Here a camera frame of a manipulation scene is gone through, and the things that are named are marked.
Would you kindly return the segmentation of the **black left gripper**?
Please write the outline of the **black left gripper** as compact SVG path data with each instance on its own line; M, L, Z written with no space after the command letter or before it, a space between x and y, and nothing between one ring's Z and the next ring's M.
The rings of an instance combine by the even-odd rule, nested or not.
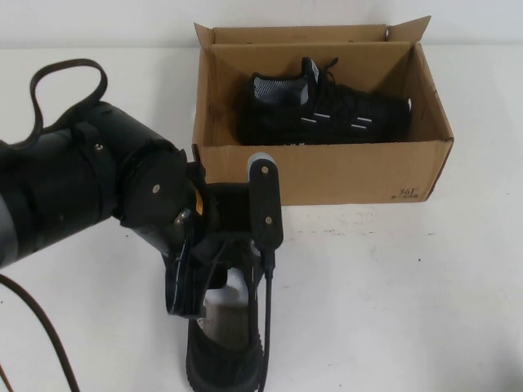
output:
M203 292L191 262L220 262L226 249L250 231L248 186L208 184L200 148L191 149L194 163L187 165L186 195L169 228L171 248L163 257L166 310L182 318L202 314L198 295Z

